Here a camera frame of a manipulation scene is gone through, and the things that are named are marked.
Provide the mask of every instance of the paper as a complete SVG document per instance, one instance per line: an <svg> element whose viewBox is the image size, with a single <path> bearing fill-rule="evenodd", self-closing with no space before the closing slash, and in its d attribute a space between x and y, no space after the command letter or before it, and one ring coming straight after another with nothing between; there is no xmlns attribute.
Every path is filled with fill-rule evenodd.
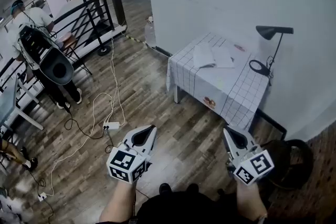
<svg viewBox="0 0 336 224"><path fill-rule="evenodd" d="M208 43L203 43L194 48L194 66L196 68L214 66L215 59Z"/></svg>
<svg viewBox="0 0 336 224"><path fill-rule="evenodd" d="M234 68L229 49L226 47L213 47L211 49L217 68Z"/></svg>

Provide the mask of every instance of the grid pattern tablecloth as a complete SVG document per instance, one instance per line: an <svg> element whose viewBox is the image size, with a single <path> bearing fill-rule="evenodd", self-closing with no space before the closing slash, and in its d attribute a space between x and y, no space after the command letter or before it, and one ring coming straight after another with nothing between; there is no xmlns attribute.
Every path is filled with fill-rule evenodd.
<svg viewBox="0 0 336 224"><path fill-rule="evenodd" d="M235 68L195 68L194 47L207 42L210 47L228 48ZM268 85L268 78L250 69L256 56L245 48L207 33L192 41L168 61L167 90L174 86L204 103L228 124L249 128Z"/></svg>

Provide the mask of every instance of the sticker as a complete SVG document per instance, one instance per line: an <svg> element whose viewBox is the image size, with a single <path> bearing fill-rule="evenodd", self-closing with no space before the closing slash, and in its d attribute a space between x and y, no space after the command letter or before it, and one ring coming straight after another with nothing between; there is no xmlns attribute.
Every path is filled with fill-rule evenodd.
<svg viewBox="0 0 336 224"><path fill-rule="evenodd" d="M250 160L253 168L256 170L258 175L262 174L264 171L270 169L272 166L266 159L264 154L260 154L259 156Z"/></svg>
<svg viewBox="0 0 336 224"><path fill-rule="evenodd" d="M136 181L145 172L145 162L140 164L137 169L132 172L133 182Z"/></svg>
<svg viewBox="0 0 336 224"><path fill-rule="evenodd" d="M126 174L122 171L119 171L118 169L115 169L113 167L110 167L110 170L111 170L111 174L112 174L113 177L115 177L117 179L120 179L120 180L123 180L123 181L126 181L126 182L129 182L128 174Z"/></svg>
<svg viewBox="0 0 336 224"><path fill-rule="evenodd" d="M118 151L112 159L111 164L128 170L131 167L134 158L135 156L131 154L128 154L124 151Z"/></svg>
<svg viewBox="0 0 336 224"><path fill-rule="evenodd" d="M216 103L214 100L210 100L209 97L204 97L203 102L211 109L215 109Z"/></svg>
<svg viewBox="0 0 336 224"><path fill-rule="evenodd" d="M236 176L245 182L245 184L250 183L254 179L254 177L242 167L239 168L238 172L236 172Z"/></svg>

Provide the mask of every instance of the water bottle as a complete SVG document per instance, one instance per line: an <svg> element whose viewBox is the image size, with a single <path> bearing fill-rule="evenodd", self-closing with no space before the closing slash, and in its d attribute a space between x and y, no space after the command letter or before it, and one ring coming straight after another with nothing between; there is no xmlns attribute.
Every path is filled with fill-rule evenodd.
<svg viewBox="0 0 336 224"><path fill-rule="evenodd" d="M153 16L150 16L147 19L147 24L145 26L145 40L146 40L147 45L150 46L151 48L156 47Z"/></svg>

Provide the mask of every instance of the white t-shirt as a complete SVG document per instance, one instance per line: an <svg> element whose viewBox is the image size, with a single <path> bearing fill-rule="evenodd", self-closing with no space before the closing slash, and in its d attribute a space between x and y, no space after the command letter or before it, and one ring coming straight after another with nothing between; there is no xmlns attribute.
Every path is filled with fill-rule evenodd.
<svg viewBox="0 0 336 224"><path fill-rule="evenodd" d="M12 57L14 59L16 59L22 52L24 58L27 59L28 64L31 66L31 68L33 70L37 70L39 69L39 65L36 62L34 62L34 60L29 56L29 54L23 48L23 46L22 45L20 46L20 44L18 43L18 42L21 42L21 41L18 41L19 28L20 28L20 25L22 24L31 24L32 27L48 26L53 21L52 21L52 18L40 8L30 8L28 10L25 10L25 13L23 12L19 13L16 16L16 18L13 19L12 23L9 25L8 42L9 42ZM39 30L42 30L45 34L49 36L49 32L46 28L41 27L39 28Z"/></svg>

